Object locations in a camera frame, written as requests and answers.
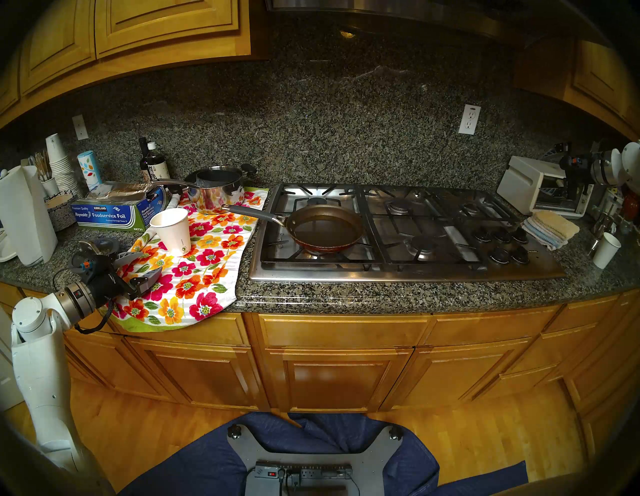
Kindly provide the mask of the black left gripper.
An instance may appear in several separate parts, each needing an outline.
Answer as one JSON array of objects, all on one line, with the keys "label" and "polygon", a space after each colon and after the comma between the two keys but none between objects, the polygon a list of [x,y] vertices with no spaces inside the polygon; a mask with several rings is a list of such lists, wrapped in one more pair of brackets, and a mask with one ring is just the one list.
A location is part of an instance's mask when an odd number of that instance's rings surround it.
[{"label": "black left gripper", "polygon": [[[115,269],[122,268],[137,261],[141,251],[126,251],[115,255]],[[129,284],[119,277],[109,261],[87,261],[85,268],[85,285],[93,298],[96,307],[107,304],[113,298],[127,296],[144,296],[160,279],[162,268],[157,268],[129,280]]]}]

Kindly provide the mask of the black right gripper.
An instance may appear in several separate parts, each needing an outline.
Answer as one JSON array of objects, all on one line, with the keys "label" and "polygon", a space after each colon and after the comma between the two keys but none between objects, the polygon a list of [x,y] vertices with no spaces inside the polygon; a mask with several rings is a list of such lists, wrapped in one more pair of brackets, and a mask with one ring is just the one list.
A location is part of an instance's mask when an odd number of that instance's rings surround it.
[{"label": "black right gripper", "polygon": [[543,158],[562,156],[559,166],[565,172],[565,198],[578,201],[585,186],[593,184],[591,154],[569,156],[570,143],[557,143],[543,154]]}]

